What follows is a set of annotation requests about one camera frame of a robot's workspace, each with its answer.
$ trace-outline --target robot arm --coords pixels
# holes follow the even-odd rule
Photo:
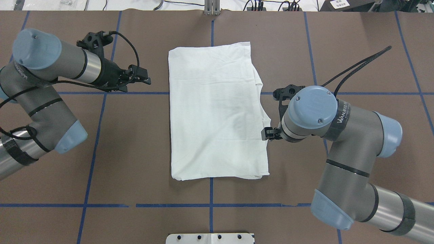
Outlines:
[[[376,157],[389,157],[402,138],[401,125],[377,112],[350,105],[321,86],[277,89],[281,116],[263,139],[299,142],[317,135],[333,142],[311,211],[319,220],[348,230],[366,222],[393,235],[434,243],[434,207],[368,183]],[[281,101],[290,99],[289,105]]]
[[[86,140],[83,126],[52,87],[59,76],[106,92],[126,92],[126,85],[137,81],[151,84],[138,65],[124,70],[104,58],[102,47],[113,41],[111,33],[89,33],[77,46],[34,29],[19,33],[13,61],[0,70],[0,97],[2,105],[18,102],[33,122],[1,137],[0,180],[52,150],[65,153]]]

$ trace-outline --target white towel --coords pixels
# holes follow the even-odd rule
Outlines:
[[[268,173],[270,118],[250,42],[169,51],[172,177],[190,180]]]

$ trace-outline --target white label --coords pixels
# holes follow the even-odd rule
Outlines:
[[[62,0],[62,1],[60,1],[60,4],[71,6],[72,5],[72,1],[71,0]]]
[[[350,6],[347,0],[334,0],[334,1],[330,1],[330,3],[335,9],[340,9],[340,8],[345,8]]]

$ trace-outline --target metal bracket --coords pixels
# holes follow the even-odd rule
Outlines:
[[[220,0],[205,0],[205,15],[220,15]]]
[[[170,234],[166,244],[254,244],[252,233]]]

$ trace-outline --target table surface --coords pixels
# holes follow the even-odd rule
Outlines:
[[[432,14],[104,11],[0,13],[0,63],[23,28],[75,44],[88,32],[118,30],[136,47],[152,85],[110,94],[69,84],[55,89],[88,139],[0,182],[1,243],[164,243],[170,233],[250,232],[256,243],[414,243],[354,223],[338,231],[310,213],[325,166],[320,138],[268,144],[270,175],[176,181],[170,174],[168,51],[250,41],[263,83],[262,105],[278,123],[271,92],[288,84],[322,84],[388,45],[392,50],[355,74],[338,97],[398,120],[404,136],[379,158],[370,182],[434,204],[434,29]],[[121,68],[135,62],[118,38],[105,55]],[[1,126],[30,121],[18,105]]]

